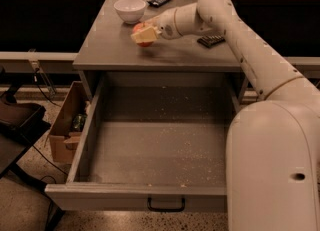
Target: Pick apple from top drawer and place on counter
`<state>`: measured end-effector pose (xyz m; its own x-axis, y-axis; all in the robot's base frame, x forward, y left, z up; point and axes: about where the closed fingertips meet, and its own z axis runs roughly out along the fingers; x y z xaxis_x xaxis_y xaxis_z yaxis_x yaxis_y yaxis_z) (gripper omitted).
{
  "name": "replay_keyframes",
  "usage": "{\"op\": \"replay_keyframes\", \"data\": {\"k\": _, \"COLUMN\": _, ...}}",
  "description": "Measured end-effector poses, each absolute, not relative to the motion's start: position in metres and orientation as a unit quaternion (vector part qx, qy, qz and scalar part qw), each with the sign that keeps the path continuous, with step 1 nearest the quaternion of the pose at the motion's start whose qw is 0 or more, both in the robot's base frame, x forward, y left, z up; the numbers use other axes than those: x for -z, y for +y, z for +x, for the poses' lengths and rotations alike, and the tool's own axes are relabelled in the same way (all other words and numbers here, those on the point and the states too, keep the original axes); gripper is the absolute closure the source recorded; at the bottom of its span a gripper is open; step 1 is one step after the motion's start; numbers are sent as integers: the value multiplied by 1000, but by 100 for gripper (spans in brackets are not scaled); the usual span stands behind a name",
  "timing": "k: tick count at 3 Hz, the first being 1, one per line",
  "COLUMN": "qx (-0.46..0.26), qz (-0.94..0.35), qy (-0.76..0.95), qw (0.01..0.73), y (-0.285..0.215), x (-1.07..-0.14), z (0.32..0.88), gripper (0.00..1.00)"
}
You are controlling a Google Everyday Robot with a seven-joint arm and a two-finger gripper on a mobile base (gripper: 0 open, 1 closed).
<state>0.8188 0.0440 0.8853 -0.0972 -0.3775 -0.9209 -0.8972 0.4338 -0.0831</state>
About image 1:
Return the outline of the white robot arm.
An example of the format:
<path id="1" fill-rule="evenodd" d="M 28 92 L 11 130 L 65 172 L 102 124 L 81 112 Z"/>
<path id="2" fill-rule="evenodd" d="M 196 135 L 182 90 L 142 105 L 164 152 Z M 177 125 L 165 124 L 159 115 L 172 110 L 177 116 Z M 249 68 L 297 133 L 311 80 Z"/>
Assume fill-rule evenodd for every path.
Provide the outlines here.
<path id="1" fill-rule="evenodd" d="M 220 34 L 258 94 L 226 142 L 229 231 L 320 231 L 320 92 L 238 16 L 231 0 L 197 0 L 139 25 L 131 38 Z"/>

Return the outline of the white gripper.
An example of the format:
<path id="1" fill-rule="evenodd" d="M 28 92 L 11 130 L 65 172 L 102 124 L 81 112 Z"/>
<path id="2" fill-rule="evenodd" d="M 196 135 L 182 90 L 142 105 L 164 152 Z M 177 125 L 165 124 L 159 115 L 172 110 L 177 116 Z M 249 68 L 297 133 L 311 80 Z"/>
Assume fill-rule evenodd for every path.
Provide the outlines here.
<path id="1" fill-rule="evenodd" d="M 138 32 L 131 34 L 131 39 L 137 44 L 154 42 L 160 34 L 167 40 L 180 38 L 181 34 L 178 32 L 175 22 L 176 11 L 176 8 L 171 8 L 160 15 L 145 20 L 143 27 Z"/>

